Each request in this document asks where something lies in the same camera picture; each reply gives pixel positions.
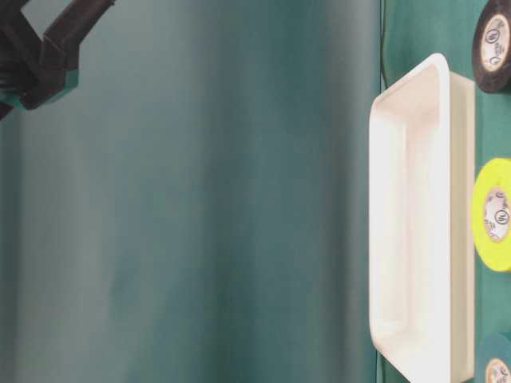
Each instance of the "tape roll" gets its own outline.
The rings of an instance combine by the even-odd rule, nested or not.
[[[495,93],[511,78],[511,2],[489,0],[483,9],[472,45],[473,77],[482,91]]]
[[[496,158],[479,173],[473,190],[472,231],[487,267],[511,271],[511,159]]]
[[[511,383],[511,334],[493,334],[481,343],[476,383]]]

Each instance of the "black tape roll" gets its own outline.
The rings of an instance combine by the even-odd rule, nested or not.
[[[489,0],[472,45],[473,77],[483,92],[503,90],[511,78],[511,0]]]

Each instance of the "white plastic tray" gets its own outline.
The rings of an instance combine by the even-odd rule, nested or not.
[[[473,376],[474,85],[439,53],[370,115],[370,331],[412,383]]]

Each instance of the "teal fabric backdrop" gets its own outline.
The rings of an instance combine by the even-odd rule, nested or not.
[[[118,0],[80,87],[2,123],[2,381],[374,381],[379,25],[375,0]]]

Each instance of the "yellow tape roll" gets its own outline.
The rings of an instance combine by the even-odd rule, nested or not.
[[[496,158],[479,173],[472,201],[477,252],[487,267],[511,271],[511,159]]]

